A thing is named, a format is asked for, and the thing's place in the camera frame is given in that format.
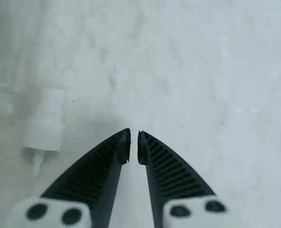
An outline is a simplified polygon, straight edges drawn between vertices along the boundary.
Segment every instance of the black hole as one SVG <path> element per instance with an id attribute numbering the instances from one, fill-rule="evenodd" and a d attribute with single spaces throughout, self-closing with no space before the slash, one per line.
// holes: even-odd
<path id="1" fill-rule="evenodd" d="M 29 210 L 27 211 L 27 218 L 29 220 L 37 220 L 44 217 L 46 212 L 47 205 L 43 203 L 38 203 L 29 208 Z"/>
<path id="2" fill-rule="evenodd" d="M 80 211 L 80 209 L 72 208 L 65 211 L 61 220 L 65 225 L 73 225 L 77 223 L 81 217 L 82 212 Z"/>
<path id="3" fill-rule="evenodd" d="M 173 206 L 170 211 L 170 215 L 174 217 L 188 217 L 191 215 L 191 212 L 185 206 Z"/>
<path id="4" fill-rule="evenodd" d="M 225 212 L 226 207 L 217 200 L 211 200 L 206 203 L 206 210 L 210 212 Z"/>

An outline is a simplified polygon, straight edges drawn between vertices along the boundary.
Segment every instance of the white marble surface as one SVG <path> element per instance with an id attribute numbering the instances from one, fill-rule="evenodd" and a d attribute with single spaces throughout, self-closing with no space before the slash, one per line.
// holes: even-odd
<path id="1" fill-rule="evenodd" d="M 66 135 L 34 178 L 18 98 L 0 123 L 0 221 L 130 127 L 111 228 L 153 227 L 138 130 L 183 157 L 249 227 L 281 228 L 281 1 L 26 2 L 0 0 L 0 85 L 16 88 L 15 72 L 30 78 L 27 97 L 42 85 L 68 88 Z"/>

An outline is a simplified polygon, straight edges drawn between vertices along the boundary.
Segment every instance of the white spray cap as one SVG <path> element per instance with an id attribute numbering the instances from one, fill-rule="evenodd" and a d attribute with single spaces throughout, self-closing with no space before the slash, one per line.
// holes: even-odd
<path id="1" fill-rule="evenodd" d="M 66 90 L 44 88 L 27 121 L 23 146 L 35 149 L 34 173 L 38 174 L 44 151 L 60 151 L 65 130 Z"/>

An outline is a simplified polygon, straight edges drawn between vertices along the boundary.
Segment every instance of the white surface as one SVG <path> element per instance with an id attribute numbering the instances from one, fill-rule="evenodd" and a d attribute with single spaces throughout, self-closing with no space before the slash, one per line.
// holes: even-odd
<path id="1" fill-rule="evenodd" d="M 225 208 L 227 208 L 227 211 L 218 213 L 206 211 L 206 203 L 211 200 L 221 202 Z M 175 206 L 186 207 L 190 212 L 190 216 L 172 216 L 171 209 Z M 226 203 L 223 200 L 220 200 L 217 196 L 175 199 L 167 202 L 163 210 L 163 228 L 190 227 L 246 228 L 248 226 L 241 221 L 236 211 L 232 210 L 230 206 L 226 205 Z"/>
<path id="2" fill-rule="evenodd" d="M 27 219 L 26 214 L 29 208 L 37 204 L 47 206 L 45 215 L 36 221 Z M 62 223 L 62 216 L 69 209 L 78 209 L 81 212 L 81 218 L 77 223 L 66 226 Z M 14 206 L 9 216 L 5 218 L 3 228 L 90 228 L 91 225 L 90 210 L 83 203 L 32 197 Z"/>
<path id="3" fill-rule="evenodd" d="M 0 2 L 4 19 L 10 1 Z M 34 180 L 19 146 L 24 115 L 0 128 L 0 220 L 130 127 L 111 228 L 153 227 L 138 130 L 183 157 L 247 224 L 281 228 L 281 1 L 51 0 L 43 20 L 31 79 L 70 88 L 65 143 Z"/>

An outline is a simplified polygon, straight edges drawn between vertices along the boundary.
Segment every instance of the hole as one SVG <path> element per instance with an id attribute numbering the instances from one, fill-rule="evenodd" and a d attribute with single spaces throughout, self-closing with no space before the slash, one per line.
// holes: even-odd
<path id="1" fill-rule="evenodd" d="M 47 205 L 43 203 L 38 203 L 33 205 L 27 211 L 27 218 L 29 220 L 38 220 L 44 217 L 47 212 Z"/>
<path id="2" fill-rule="evenodd" d="M 217 200 L 208 201 L 206 203 L 205 209 L 206 209 L 206 211 L 216 212 L 216 213 L 226 211 L 226 207 L 221 202 L 219 202 Z"/>
<path id="3" fill-rule="evenodd" d="M 170 210 L 170 215 L 178 218 L 189 217 L 191 215 L 191 211 L 183 205 L 173 206 Z"/>
<path id="4" fill-rule="evenodd" d="M 79 222 L 81 217 L 82 212 L 80 209 L 72 208 L 64 212 L 61 220 L 65 225 L 74 225 Z"/>

